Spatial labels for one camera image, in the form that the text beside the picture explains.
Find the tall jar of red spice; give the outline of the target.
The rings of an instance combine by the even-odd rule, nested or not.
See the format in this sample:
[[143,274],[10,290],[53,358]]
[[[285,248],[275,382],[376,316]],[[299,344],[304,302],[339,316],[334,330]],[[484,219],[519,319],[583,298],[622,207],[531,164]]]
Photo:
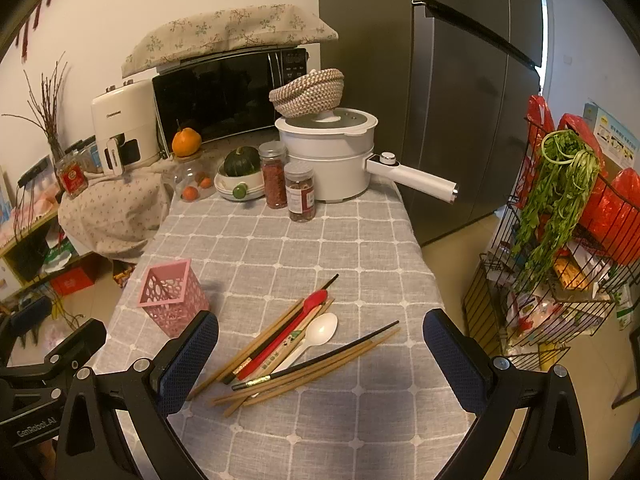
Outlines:
[[259,145],[258,154],[267,205],[272,209],[283,208],[286,206],[286,147],[281,141],[269,141]]

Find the floral cloth cover on microwave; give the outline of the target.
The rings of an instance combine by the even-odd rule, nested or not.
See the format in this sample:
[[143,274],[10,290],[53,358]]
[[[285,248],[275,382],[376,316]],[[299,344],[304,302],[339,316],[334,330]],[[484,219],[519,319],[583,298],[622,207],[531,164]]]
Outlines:
[[122,76],[205,55],[337,39],[338,32],[330,25],[291,3],[204,12],[148,32],[122,63]]

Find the dried twig bunch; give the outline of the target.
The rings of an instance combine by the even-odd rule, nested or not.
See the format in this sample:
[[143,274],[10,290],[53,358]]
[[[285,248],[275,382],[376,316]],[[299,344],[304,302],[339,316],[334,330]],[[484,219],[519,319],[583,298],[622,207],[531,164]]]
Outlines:
[[29,122],[40,130],[46,137],[54,164],[57,164],[64,157],[64,151],[58,136],[58,109],[60,108],[68,66],[64,56],[65,53],[62,53],[55,61],[50,75],[40,74],[39,84],[36,86],[30,81],[26,70],[23,70],[28,92],[26,103],[32,113],[30,116],[12,113],[2,114],[2,117]]

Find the white electric cooking pot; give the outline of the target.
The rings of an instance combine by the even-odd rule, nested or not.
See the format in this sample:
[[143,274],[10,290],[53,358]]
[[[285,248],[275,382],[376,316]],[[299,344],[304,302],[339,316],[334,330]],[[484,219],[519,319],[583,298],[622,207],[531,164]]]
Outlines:
[[319,114],[280,117],[274,125],[288,157],[314,170],[314,192],[322,202],[336,203],[360,195],[373,176],[445,203],[457,198],[457,183],[405,166],[392,152],[375,151],[378,118],[363,110],[337,107]]

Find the red plastic bags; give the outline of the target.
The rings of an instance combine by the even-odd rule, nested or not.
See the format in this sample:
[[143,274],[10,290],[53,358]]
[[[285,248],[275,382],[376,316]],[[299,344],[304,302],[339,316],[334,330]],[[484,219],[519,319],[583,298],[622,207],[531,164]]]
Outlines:
[[[516,185],[516,206],[524,208],[528,193],[534,184],[539,164],[539,147],[542,139],[556,130],[572,129],[597,153],[600,174],[589,197],[581,226],[600,244],[605,255],[618,264],[631,264],[639,260],[639,175],[636,170],[620,170],[613,180],[608,180],[605,157],[596,136],[585,119],[573,114],[561,117],[555,125],[547,101],[543,96],[530,96],[527,104],[527,143],[529,154],[523,160],[521,174]],[[544,229],[536,229],[538,242]]]

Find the white plastic spoon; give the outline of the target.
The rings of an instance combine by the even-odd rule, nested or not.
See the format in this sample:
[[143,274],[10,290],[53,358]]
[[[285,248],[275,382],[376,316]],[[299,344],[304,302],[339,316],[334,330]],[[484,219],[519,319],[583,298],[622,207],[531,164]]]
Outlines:
[[331,312],[323,313],[314,318],[306,328],[305,337],[300,344],[274,370],[280,372],[292,366],[308,349],[320,347],[329,342],[338,325],[337,315]]

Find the dark green squash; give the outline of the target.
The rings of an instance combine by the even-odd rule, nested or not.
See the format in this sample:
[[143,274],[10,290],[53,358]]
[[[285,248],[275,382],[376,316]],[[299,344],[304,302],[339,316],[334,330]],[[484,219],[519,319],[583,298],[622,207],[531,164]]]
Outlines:
[[244,177],[260,170],[260,156],[254,146],[240,146],[224,159],[224,173],[228,177]]

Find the clear glass jar with fruit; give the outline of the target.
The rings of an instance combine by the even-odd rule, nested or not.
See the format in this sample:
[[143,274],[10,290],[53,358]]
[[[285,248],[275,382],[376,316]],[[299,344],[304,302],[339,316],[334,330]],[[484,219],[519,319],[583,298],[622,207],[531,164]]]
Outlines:
[[198,202],[215,193],[213,162],[202,153],[178,157],[174,171],[174,189],[178,199],[186,203]]

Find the wooden shelf unit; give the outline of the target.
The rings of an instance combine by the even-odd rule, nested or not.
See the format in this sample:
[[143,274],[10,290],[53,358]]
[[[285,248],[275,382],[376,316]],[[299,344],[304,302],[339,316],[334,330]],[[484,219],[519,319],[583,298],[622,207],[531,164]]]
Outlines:
[[1,246],[2,301],[46,284],[92,255],[62,229],[56,208],[24,226],[11,221],[3,226],[9,237]]

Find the red gift box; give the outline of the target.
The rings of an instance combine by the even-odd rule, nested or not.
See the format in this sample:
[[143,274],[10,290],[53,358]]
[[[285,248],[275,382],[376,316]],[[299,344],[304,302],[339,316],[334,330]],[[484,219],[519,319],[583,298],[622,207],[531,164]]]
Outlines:
[[76,266],[52,278],[51,285],[58,296],[65,297],[91,287],[96,282],[98,270],[94,266]]

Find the red chinese knot decoration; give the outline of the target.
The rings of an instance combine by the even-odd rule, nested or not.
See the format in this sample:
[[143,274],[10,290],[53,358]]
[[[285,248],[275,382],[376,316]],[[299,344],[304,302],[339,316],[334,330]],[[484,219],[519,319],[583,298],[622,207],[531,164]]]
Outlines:
[[32,14],[26,18],[25,23],[18,30],[14,37],[14,47],[20,50],[21,62],[26,63],[28,60],[28,47],[29,47],[29,35],[34,32],[41,21],[41,14],[44,8],[48,8],[51,5],[52,0],[41,0],[32,11]]

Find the dark grey refrigerator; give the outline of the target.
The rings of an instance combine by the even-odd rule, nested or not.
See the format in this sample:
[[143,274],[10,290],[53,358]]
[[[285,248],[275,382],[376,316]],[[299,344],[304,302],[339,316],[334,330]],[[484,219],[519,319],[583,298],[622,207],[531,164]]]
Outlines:
[[336,41],[321,63],[345,77],[342,103],[378,118],[375,147],[454,181],[452,204],[404,188],[420,244],[509,198],[539,89],[541,0],[319,0]]

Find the short jar with red label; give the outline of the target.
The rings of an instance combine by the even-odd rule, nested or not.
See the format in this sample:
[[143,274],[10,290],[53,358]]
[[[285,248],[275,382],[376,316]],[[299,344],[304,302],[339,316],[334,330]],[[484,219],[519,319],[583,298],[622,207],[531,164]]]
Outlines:
[[294,222],[310,221],[316,214],[314,170],[306,162],[292,160],[284,166],[288,215]]

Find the floral cloth over shelf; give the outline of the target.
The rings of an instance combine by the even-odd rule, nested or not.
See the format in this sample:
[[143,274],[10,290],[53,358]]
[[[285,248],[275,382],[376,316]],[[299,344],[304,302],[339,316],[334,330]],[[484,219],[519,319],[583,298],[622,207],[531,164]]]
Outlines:
[[120,177],[92,178],[78,196],[63,196],[58,223],[90,252],[136,262],[168,216],[175,168],[162,159]]

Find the orange tangerine on jar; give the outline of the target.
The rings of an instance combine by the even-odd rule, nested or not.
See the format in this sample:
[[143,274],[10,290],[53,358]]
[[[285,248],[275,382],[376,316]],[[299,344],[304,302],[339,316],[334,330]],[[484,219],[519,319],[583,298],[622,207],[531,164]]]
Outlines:
[[190,127],[179,130],[171,141],[174,155],[180,158],[194,155],[201,148],[201,145],[201,136]]

